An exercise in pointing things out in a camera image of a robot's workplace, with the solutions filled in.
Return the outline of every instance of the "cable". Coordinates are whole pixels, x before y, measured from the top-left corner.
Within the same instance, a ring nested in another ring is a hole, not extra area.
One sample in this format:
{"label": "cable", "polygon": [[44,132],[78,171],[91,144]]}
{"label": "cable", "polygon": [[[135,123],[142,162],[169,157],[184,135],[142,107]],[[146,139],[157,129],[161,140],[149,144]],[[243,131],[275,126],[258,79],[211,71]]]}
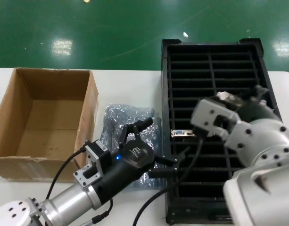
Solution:
{"label": "cable", "polygon": [[113,199],[110,199],[110,207],[108,208],[108,210],[103,212],[100,215],[97,215],[97,216],[93,217],[92,218],[92,223],[93,224],[97,224],[98,222],[102,221],[103,218],[106,218],[110,214],[112,208],[113,208]]}
{"label": "cable", "polygon": [[49,198],[50,198],[50,195],[51,195],[52,189],[53,189],[53,187],[54,187],[54,185],[55,185],[55,182],[57,181],[60,173],[64,170],[64,168],[66,167],[66,165],[67,165],[74,157],[76,157],[77,155],[79,155],[80,153],[85,152],[85,151],[86,151],[86,150],[85,150],[84,148],[79,149],[77,152],[75,152],[74,154],[72,154],[72,155],[64,162],[64,164],[60,167],[60,169],[58,170],[57,174],[55,175],[55,177],[54,177],[54,179],[53,179],[53,181],[52,181],[52,184],[51,184],[51,186],[50,186],[50,189],[49,189],[49,191],[48,191],[48,194],[47,194],[47,196],[46,196],[46,199],[49,199]]}
{"label": "cable", "polygon": [[189,174],[189,172],[191,171],[191,169],[194,167],[194,165],[196,164],[196,161],[198,159],[198,156],[201,153],[201,149],[202,149],[202,145],[203,145],[203,141],[204,139],[202,137],[198,137],[198,146],[197,146],[197,152],[195,157],[192,159],[190,166],[186,169],[186,171],[183,173],[183,175],[180,177],[180,179],[178,181],[176,181],[171,187],[166,187],[164,189],[162,189],[161,191],[157,192],[156,194],[154,194],[149,200],[146,201],[146,203],[144,203],[144,205],[140,208],[140,210],[138,211],[133,226],[137,225],[137,222],[141,216],[141,214],[144,212],[144,210],[159,196],[163,195],[165,192],[177,187]]}

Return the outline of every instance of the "open cardboard box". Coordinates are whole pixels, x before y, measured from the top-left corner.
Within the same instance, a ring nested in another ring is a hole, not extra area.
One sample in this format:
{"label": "open cardboard box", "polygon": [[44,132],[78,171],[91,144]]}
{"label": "open cardboard box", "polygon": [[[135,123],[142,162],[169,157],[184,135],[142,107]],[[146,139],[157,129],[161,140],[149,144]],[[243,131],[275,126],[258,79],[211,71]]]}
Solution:
{"label": "open cardboard box", "polygon": [[[16,68],[0,105],[0,176],[51,181],[64,161],[92,140],[98,91],[91,71]],[[78,155],[59,177],[73,181]]]}

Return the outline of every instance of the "white robotic arm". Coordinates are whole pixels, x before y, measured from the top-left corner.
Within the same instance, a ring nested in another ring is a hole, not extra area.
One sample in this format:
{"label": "white robotic arm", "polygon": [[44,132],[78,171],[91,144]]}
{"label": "white robotic arm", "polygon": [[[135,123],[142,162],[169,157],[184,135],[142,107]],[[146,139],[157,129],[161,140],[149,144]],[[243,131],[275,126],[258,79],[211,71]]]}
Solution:
{"label": "white robotic arm", "polygon": [[289,226],[289,129],[260,100],[265,91],[246,100],[220,92],[191,118],[195,133],[220,136],[246,167],[224,185],[236,226]]}

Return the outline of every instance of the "black plastic tray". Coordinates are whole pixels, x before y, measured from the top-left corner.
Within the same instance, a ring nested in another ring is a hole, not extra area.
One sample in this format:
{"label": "black plastic tray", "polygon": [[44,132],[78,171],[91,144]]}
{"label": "black plastic tray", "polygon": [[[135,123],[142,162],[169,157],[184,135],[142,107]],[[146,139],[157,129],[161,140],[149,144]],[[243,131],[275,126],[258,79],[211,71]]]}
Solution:
{"label": "black plastic tray", "polygon": [[[171,138],[171,129],[192,129],[190,117],[198,100],[218,91],[238,94],[257,84],[270,89],[266,101],[279,116],[260,39],[236,43],[193,44],[162,41],[163,151],[178,154],[187,146],[195,153],[196,139]],[[191,158],[179,167],[179,176]],[[166,195],[168,224],[231,223],[223,185],[243,168],[232,150],[225,151],[219,138],[208,137],[188,178]],[[167,179],[170,186],[178,178]]]}

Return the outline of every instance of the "white table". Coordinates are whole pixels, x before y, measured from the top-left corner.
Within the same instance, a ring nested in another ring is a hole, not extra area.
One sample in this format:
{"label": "white table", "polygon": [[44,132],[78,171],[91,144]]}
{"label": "white table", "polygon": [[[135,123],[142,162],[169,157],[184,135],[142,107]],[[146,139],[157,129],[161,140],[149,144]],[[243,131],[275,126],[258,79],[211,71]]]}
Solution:
{"label": "white table", "polygon": [[[0,68],[0,103],[3,99],[13,68]],[[103,126],[103,115],[106,106],[113,104],[130,104],[136,107],[154,107],[162,115],[161,72],[160,71],[112,71],[92,70],[99,91],[99,108],[93,138],[100,137]],[[269,72],[278,108],[284,123],[289,127],[289,73]],[[58,183],[52,197],[70,183]],[[44,200],[50,183],[7,182],[0,177],[0,206],[13,200],[35,197]],[[121,192],[114,198],[111,214],[100,222],[100,226],[130,226],[139,208],[156,191]],[[72,223],[78,226],[93,216],[104,212],[108,203],[98,211],[90,210]],[[159,197],[142,214],[139,226],[166,226],[165,198]]]}

